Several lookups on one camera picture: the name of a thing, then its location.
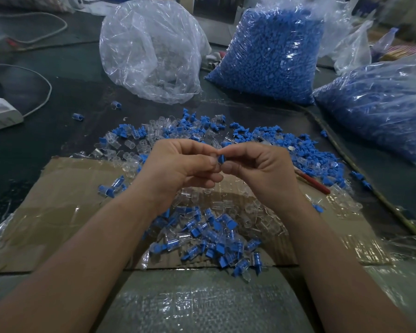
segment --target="cardboard box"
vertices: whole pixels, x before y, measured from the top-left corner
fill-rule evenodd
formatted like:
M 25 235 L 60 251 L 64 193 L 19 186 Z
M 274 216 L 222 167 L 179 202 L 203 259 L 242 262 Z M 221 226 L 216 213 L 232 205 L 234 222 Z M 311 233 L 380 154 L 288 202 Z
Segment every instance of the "cardboard box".
M 97 194 L 97 186 L 111 184 L 123 174 L 120 167 L 111 162 L 68 157 L 53 158 L 42 171 L 39 180 L 17 208 L 0 236 L 0 272 L 29 272 L 43 263 L 63 243 L 71 238 L 89 218 L 109 199 Z M 208 207 L 211 201 L 228 199 L 244 206 L 254 200 L 245 197 L 244 183 L 231 175 L 217 184 L 211 195 L 202 194 L 198 202 Z M 303 192 L 312 197 L 325 197 L 309 185 L 300 182 Z M 362 215 L 352 214 L 338 218 L 335 206 L 326 198 L 321 214 L 348 249 L 355 251 L 364 264 L 390 263 L 389 255 Z M 127 268 L 141 268 L 141 257 L 150 245 L 142 241 L 135 250 Z M 273 238 L 263 248 L 266 265 L 295 265 L 296 257 L 289 236 L 283 234 Z M 150 257 L 148 268 L 182 268 L 214 266 L 205 257 L 191 263 L 182 263 L 178 251 Z

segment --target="electrical cable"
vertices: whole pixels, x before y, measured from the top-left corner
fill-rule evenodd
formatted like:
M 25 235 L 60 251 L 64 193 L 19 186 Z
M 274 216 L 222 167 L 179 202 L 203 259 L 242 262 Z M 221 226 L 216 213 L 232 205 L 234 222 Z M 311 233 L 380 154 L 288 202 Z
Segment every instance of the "electrical cable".
M 41 41 L 45 38 L 57 35 L 58 33 L 61 33 L 62 31 L 66 30 L 68 28 L 68 24 L 66 23 L 65 20 L 63 20 L 62 18 L 60 18 L 59 16 L 55 16 L 54 14 L 50 14 L 50 13 L 44 13 L 44 12 L 30 12 L 30 13 L 23 13 L 23 14 L 0 14 L 0 17 L 2 18 L 17 18 L 17 17 L 25 17 L 25 16 L 32 16 L 32 15 L 48 15 L 48 16 L 52 16 L 55 18 L 58 18 L 60 21 L 63 22 L 63 27 L 61 27 L 60 29 L 57 29 L 49 34 L 43 35 L 43 36 L 39 36 L 37 38 L 34 38 L 30 41 L 20 41 L 18 39 L 12 38 L 11 36 L 8 36 L 8 38 L 12 39 L 13 41 L 20 43 L 20 44 L 34 44 L 37 43 L 38 41 Z
M 26 71 L 34 72 L 35 74 L 38 74 L 41 78 L 43 78 L 45 80 L 45 82 L 48 83 L 48 85 L 49 85 L 49 92 L 48 92 L 48 95 L 46 96 L 45 101 L 43 103 L 41 103 L 39 106 L 37 106 L 35 109 L 33 109 L 33 110 L 27 112 L 26 114 L 24 114 L 23 118 L 25 118 L 28 115 L 34 113 L 35 111 L 37 111 L 39 108 L 43 107 L 48 102 L 49 98 L 51 97 L 52 85 L 45 77 L 43 77 L 38 72 L 36 72 L 34 70 L 31 70 L 31 69 L 24 68 L 23 66 L 17 66 L 17 65 L 11 65 L 11 64 L 1 64 L 1 63 L 0 63 L 0 66 L 12 66 L 12 67 L 15 67 L 15 68 L 19 68 L 19 69 L 23 69 L 23 70 L 26 70 Z

